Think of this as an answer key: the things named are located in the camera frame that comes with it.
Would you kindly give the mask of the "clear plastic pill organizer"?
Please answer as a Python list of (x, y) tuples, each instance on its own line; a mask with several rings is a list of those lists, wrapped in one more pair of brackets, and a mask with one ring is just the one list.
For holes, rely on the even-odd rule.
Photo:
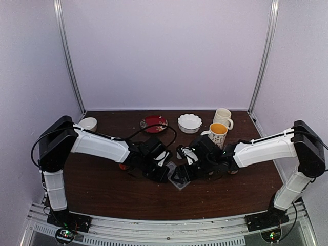
[(177, 165), (174, 162), (169, 162), (166, 164), (166, 166), (169, 168), (169, 172), (167, 174), (168, 180), (172, 183), (174, 187), (181, 191), (189, 185), (189, 181), (187, 181), (185, 178), (180, 177), (180, 174), (176, 169)]

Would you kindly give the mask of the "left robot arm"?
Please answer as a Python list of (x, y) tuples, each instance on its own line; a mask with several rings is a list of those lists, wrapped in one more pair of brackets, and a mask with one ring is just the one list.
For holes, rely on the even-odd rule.
[(64, 185), (64, 165), (70, 153), (109, 159), (140, 169), (145, 178), (154, 182), (168, 182), (169, 169), (165, 164), (172, 153), (156, 137), (137, 144), (129, 137), (92, 132), (75, 124), (70, 116), (63, 116), (40, 136), (38, 145), (38, 165), (45, 180), (50, 207), (55, 211), (53, 218), (63, 228), (74, 222), (73, 215), (66, 210)]

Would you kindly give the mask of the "orange pill bottle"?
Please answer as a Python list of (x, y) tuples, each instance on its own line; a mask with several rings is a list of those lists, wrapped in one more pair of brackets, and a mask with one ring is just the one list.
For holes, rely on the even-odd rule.
[(124, 165), (124, 164), (119, 164), (119, 168), (121, 169), (121, 170), (123, 170), (123, 171), (127, 171), (127, 170), (129, 170), (130, 169), (130, 167), (129, 166), (127, 166), (127, 165)]

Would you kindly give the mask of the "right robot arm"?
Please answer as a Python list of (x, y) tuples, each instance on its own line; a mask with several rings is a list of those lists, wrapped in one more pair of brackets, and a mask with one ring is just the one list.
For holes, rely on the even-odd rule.
[(263, 214), (266, 226), (274, 226), (282, 218), (282, 211), (326, 171), (324, 150), (327, 145), (302, 120), (278, 134), (228, 145), (224, 143), (227, 132), (224, 125), (213, 123), (189, 146), (179, 146), (177, 156), (187, 162), (175, 169), (172, 179), (187, 183), (210, 173), (233, 174), (256, 163), (296, 157), (299, 165), (273, 195), (269, 210)]

